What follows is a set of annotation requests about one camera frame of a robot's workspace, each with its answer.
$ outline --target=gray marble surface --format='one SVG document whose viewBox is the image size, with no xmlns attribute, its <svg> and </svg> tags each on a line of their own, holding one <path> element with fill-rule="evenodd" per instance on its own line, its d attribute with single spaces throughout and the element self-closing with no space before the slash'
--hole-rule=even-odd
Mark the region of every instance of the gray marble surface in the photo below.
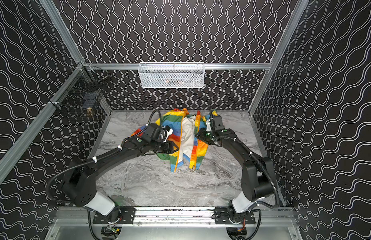
<svg viewBox="0 0 371 240">
<path fill-rule="evenodd" d="M 148 121 L 150 113 L 113 112 L 96 155 L 119 145 Z M 260 154 L 247 112 L 219 114 L 226 128 L 233 129 L 247 146 Z M 96 187 L 120 205 L 132 206 L 226 206 L 241 192 L 241 166 L 222 147 L 209 146 L 199 170 L 189 169 L 188 164 L 185 161 L 174 173 L 170 163 L 156 155 L 138 157 L 105 173 L 97 180 Z M 273 203 L 273 196 L 267 201 Z"/>
</svg>

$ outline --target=black wire basket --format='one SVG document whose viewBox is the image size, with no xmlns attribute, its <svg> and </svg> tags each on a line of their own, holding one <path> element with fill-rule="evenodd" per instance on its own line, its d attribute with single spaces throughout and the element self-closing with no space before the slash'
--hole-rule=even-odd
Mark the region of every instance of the black wire basket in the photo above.
<svg viewBox="0 0 371 240">
<path fill-rule="evenodd" d="M 54 105 L 70 121 L 92 121 L 110 79 L 106 70 L 84 67 Z"/>
</svg>

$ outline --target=multicolored jacket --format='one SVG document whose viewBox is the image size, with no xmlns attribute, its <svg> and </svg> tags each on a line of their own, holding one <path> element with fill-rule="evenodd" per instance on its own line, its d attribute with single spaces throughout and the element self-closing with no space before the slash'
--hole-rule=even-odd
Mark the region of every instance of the multicolored jacket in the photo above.
<svg viewBox="0 0 371 240">
<path fill-rule="evenodd" d="M 200 128 L 206 127 L 208 118 L 209 115 L 201 117 L 200 111 L 190 115 L 186 108 L 183 110 L 174 109 L 163 115 L 163 126 L 169 126 L 173 129 L 168 140 L 173 141 L 179 147 L 179 151 L 173 154 L 158 153 L 157 156 L 160 159 L 169 160 L 172 172 L 184 164 L 183 159 L 189 161 L 190 169 L 199 169 L 208 145 L 198 140 L 195 134 Z M 140 132 L 143 127 L 136 130 L 133 135 Z"/>
</svg>

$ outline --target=white wire basket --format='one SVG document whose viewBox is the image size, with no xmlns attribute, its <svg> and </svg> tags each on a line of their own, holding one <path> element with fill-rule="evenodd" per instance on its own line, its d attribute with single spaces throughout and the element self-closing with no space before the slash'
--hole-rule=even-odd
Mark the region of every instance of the white wire basket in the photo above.
<svg viewBox="0 0 371 240">
<path fill-rule="evenodd" d="M 143 88 L 202 88 L 204 63 L 140 63 Z"/>
</svg>

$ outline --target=wallpaper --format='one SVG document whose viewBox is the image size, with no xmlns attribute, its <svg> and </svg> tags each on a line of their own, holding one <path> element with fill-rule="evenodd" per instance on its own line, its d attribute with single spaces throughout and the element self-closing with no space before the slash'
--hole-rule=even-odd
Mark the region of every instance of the wallpaper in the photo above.
<svg viewBox="0 0 371 240">
<path fill-rule="evenodd" d="M 46 197 L 49 179 L 75 159 L 86 159 L 105 120 L 101 107 L 93 121 L 70 122 L 58 111 L 0 185 L 0 240 L 43 240 L 57 211 Z M 64 198 L 62 178 L 52 195 Z"/>
<path fill-rule="evenodd" d="M 371 240 L 371 0 L 309 2 L 254 118 L 303 238 Z"/>
<path fill-rule="evenodd" d="M 89 63 L 270 62 L 297 0 L 54 0 Z"/>
<path fill-rule="evenodd" d="M 197 89 L 142 88 L 137 71 L 110 71 L 106 99 L 113 110 L 248 110 L 265 70 L 206 70 Z"/>
<path fill-rule="evenodd" d="M 0 0 L 0 159 L 76 66 L 36 0 Z"/>
</svg>

